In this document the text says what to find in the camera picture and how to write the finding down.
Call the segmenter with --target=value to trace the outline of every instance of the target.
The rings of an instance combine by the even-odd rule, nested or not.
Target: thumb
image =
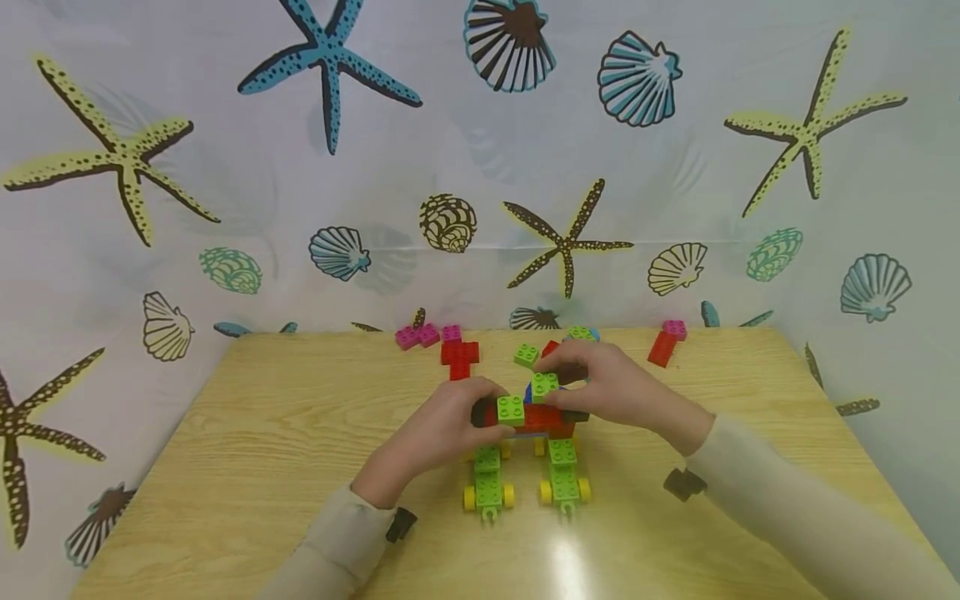
[[[554,390],[543,397],[543,402],[561,410],[592,412],[588,386],[576,390]]]

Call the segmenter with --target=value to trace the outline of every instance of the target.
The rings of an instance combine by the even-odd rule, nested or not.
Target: yellow starfish print
[[[853,119],[858,119],[884,108],[900,107],[906,103],[906,96],[901,94],[877,94],[855,102],[830,117],[824,116],[824,108],[827,106],[830,94],[833,93],[837,72],[840,70],[840,63],[843,61],[844,55],[847,53],[849,42],[850,29],[845,27],[837,33],[830,44],[827,57],[824,59],[824,66],[820,70],[820,79],[817,80],[817,86],[813,91],[810,109],[802,123],[798,123],[790,117],[759,110],[737,112],[724,121],[724,125],[735,132],[745,135],[759,135],[760,137],[790,144],[770,167],[767,174],[763,176],[763,180],[756,187],[753,197],[743,209],[743,217],[749,215],[760,205],[770,187],[801,153],[804,155],[806,186],[810,190],[810,197],[813,200],[820,198],[820,185],[824,170],[823,159],[820,155],[820,140],[828,133],[850,123]]]
[[[518,221],[538,233],[541,237],[553,242],[555,245],[554,248],[541,254],[535,258],[533,262],[524,267],[523,271],[521,271],[513,281],[507,284],[507,289],[515,288],[529,279],[532,274],[545,267],[551,258],[559,254],[564,260],[564,297],[569,299],[570,296],[573,295],[573,251],[592,250],[602,252],[632,248],[634,246],[631,242],[595,242],[580,240],[580,233],[584,230],[584,227],[587,226],[587,221],[589,221],[590,215],[593,214],[593,209],[597,206],[597,203],[600,202],[600,195],[603,194],[603,188],[606,184],[603,180],[597,180],[596,183],[593,184],[593,187],[587,193],[587,197],[584,198],[584,203],[581,204],[580,211],[577,212],[577,216],[573,220],[573,225],[570,226],[570,232],[566,237],[561,236],[556,230],[550,227],[546,221],[523,206],[514,203],[503,203],[503,205],[507,207],[507,210],[510,211],[510,214],[514,215]]]
[[[11,169],[3,178],[4,187],[11,191],[33,189],[57,181],[114,171],[120,188],[120,200],[127,209],[137,235],[148,248],[153,244],[154,232],[143,203],[140,176],[158,185],[207,221],[220,223],[220,219],[200,206],[175,181],[150,166],[151,158],[193,131],[192,122],[180,118],[164,119],[148,125],[131,137],[121,137],[63,67],[48,57],[38,56],[35,60],[47,83],[86,128],[97,136],[105,149],[35,158]]]

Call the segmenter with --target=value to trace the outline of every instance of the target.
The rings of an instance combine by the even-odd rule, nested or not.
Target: wooden table
[[[602,330],[640,364],[653,329]],[[523,342],[562,332],[466,332],[474,374],[522,394]],[[349,481],[447,377],[440,346],[401,352],[388,333],[248,335],[233,344],[75,590],[76,598],[248,598]],[[772,329],[694,329],[670,386],[745,421],[796,464],[925,541],[837,416],[804,361]],[[401,505],[420,521],[388,550],[364,598],[817,598],[769,546],[703,496],[662,489],[683,461],[646,431],[577,427],[593,502],[572,521],[538,503],[546,461],[517,440],[504,464],[516,507],[494,526],[465,514],[470,465],[422,476]]]

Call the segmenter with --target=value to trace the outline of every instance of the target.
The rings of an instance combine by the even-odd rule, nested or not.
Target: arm
[[[535,369],[558,371],[562,383],[588,372],[586,387],[546,401],[661,435],[687,457],[718,508],[827,598],[960,598],[950,574],[903,533],[785,461],[735,420],[673,392],[619,348],[564,342]]]
[[[469,421],[479,399],[506,394],[483,377],[441,384],[353,482],[326,500],[259,600],[343,600],[360,589],[387,547],[396,502],[414,477],[513,435],[512,427],[477,429]]]

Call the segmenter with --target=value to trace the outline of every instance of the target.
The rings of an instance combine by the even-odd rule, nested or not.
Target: patterned backdrop
[[[9,0],[4,595],[251,331],[776,326],[960,572],[949,0]]]

